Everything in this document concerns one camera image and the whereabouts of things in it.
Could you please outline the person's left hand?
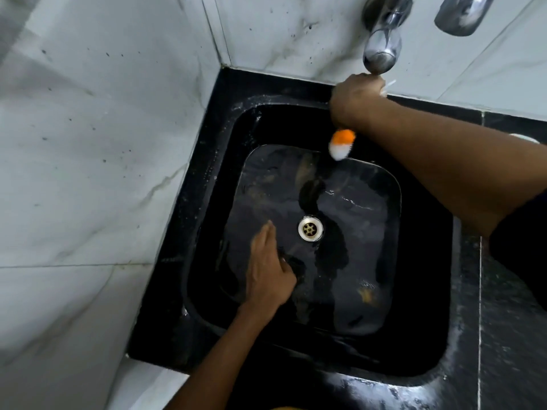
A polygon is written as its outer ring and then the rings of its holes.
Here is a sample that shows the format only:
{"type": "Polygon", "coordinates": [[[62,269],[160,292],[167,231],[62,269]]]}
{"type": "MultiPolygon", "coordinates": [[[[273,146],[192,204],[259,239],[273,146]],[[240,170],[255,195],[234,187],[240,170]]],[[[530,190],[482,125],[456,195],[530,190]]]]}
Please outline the person's left hand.
{"type": "Polygon", "coordinates": [[[250,243],[245,303],[273,317],[286,303],[296,284],[286,284],[277,250],[276,227],[266,222],[250,243]]]}

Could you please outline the person's right forearm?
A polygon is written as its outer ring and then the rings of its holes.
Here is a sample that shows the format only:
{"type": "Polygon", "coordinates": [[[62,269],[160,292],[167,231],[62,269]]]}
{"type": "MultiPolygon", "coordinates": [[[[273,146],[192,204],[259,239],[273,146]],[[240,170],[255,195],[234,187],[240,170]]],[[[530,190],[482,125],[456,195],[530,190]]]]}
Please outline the person's right forearm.
{"type": "Polygon", "coordinates": [[[483,237],[547,189],[547,146],[504,132],[381,97],[362,133],[483,237]]]}

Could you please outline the orange and white brush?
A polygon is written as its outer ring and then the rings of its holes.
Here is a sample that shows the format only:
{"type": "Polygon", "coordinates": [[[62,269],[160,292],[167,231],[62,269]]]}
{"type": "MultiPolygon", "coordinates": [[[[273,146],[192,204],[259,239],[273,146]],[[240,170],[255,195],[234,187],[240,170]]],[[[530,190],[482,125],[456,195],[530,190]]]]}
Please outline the orange and white brush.
{"type": "MultiPolygon", "coordinates": [[[[386,82],[382,96],[386,98],[388,96],[388,89],[396,83],[396,79],[386,82]]],[[[332,135],[332,138],[328,145],[328,151],[330,156],[335,161],[341,161],[347,158],[352,150],[354,142],[356,141],[357,134],[364,131],[364,123],[357,130],[336,128],[336,131],[332,135]]]]}

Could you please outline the black sink basin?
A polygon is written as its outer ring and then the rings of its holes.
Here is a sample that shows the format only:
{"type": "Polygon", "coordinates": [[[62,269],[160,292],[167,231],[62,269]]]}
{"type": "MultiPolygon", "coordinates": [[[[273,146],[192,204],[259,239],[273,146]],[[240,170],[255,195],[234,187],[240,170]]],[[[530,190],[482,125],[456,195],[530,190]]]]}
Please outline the black sink basin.
{"type": "Polygon", "coordinates": [[[222,70],[128,346],[189,370],[246,295],[271,221],[297,284],[263,331],[267,358],[417,377],[447,350],[454,220],[365,138],[337,162],[327,85],[222,70]]]}

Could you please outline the person's right hand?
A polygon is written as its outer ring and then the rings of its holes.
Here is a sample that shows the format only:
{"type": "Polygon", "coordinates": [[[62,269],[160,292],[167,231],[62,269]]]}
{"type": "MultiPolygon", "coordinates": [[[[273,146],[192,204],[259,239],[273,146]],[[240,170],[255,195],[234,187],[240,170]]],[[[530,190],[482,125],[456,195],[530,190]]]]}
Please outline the person's right hand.
{"type": "Polygon", "coordinates": [[[386,81],[367,73],[349,75],[332,89],[328,102],[336,128],[357,130],[366,120],[368,105],[380,100],[386,81]]]}

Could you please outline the black sleeve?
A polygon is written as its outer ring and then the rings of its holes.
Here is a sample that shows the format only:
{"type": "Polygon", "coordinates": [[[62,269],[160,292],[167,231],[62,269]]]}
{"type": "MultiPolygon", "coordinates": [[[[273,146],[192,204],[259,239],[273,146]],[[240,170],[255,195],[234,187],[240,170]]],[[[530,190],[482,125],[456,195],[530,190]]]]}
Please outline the black sleeve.
{"type": "Polygon", "coordinates": [[[508,214],[489,237],[491,256],[547,311],[547,189],[508,214]]]}

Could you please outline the metal sink drain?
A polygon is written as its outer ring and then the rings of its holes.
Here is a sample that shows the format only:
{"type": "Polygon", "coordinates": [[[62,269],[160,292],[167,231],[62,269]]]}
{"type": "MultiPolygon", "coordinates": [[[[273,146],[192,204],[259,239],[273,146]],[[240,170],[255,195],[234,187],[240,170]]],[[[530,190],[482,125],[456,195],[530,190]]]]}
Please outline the metal sink drain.
{"type": "Polygon", "coordinates": [[[306,215],[299,221],[297,231],[303,241],[313,243],[322,239],[325,227],[318,218],[306,215]]]}

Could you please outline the chrome tap spout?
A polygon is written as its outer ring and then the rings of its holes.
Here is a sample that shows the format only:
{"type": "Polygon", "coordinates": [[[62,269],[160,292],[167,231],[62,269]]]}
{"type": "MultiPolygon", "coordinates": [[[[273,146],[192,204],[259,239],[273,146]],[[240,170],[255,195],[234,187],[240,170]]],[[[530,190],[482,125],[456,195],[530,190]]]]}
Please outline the chrome tap spout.
{"type": "Polygon", "coordinates": [[[363,63],[372,75],[390,71],[400,56],[400,27],[411,13],[414,0],[367,0],[361,20],[368,32],[363,63]]]}

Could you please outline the person's left forearm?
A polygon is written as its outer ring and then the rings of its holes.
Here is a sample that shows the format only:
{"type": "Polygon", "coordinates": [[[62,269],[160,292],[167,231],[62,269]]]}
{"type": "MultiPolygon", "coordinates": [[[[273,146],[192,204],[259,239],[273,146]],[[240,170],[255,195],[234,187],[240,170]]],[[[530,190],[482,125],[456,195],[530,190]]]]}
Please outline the person's left forearm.
{"type": "Polygon", "coordinates": [[[225,410],[241,367],[277,308],[270,303],[245,302],[164,410],[225,410]]]}

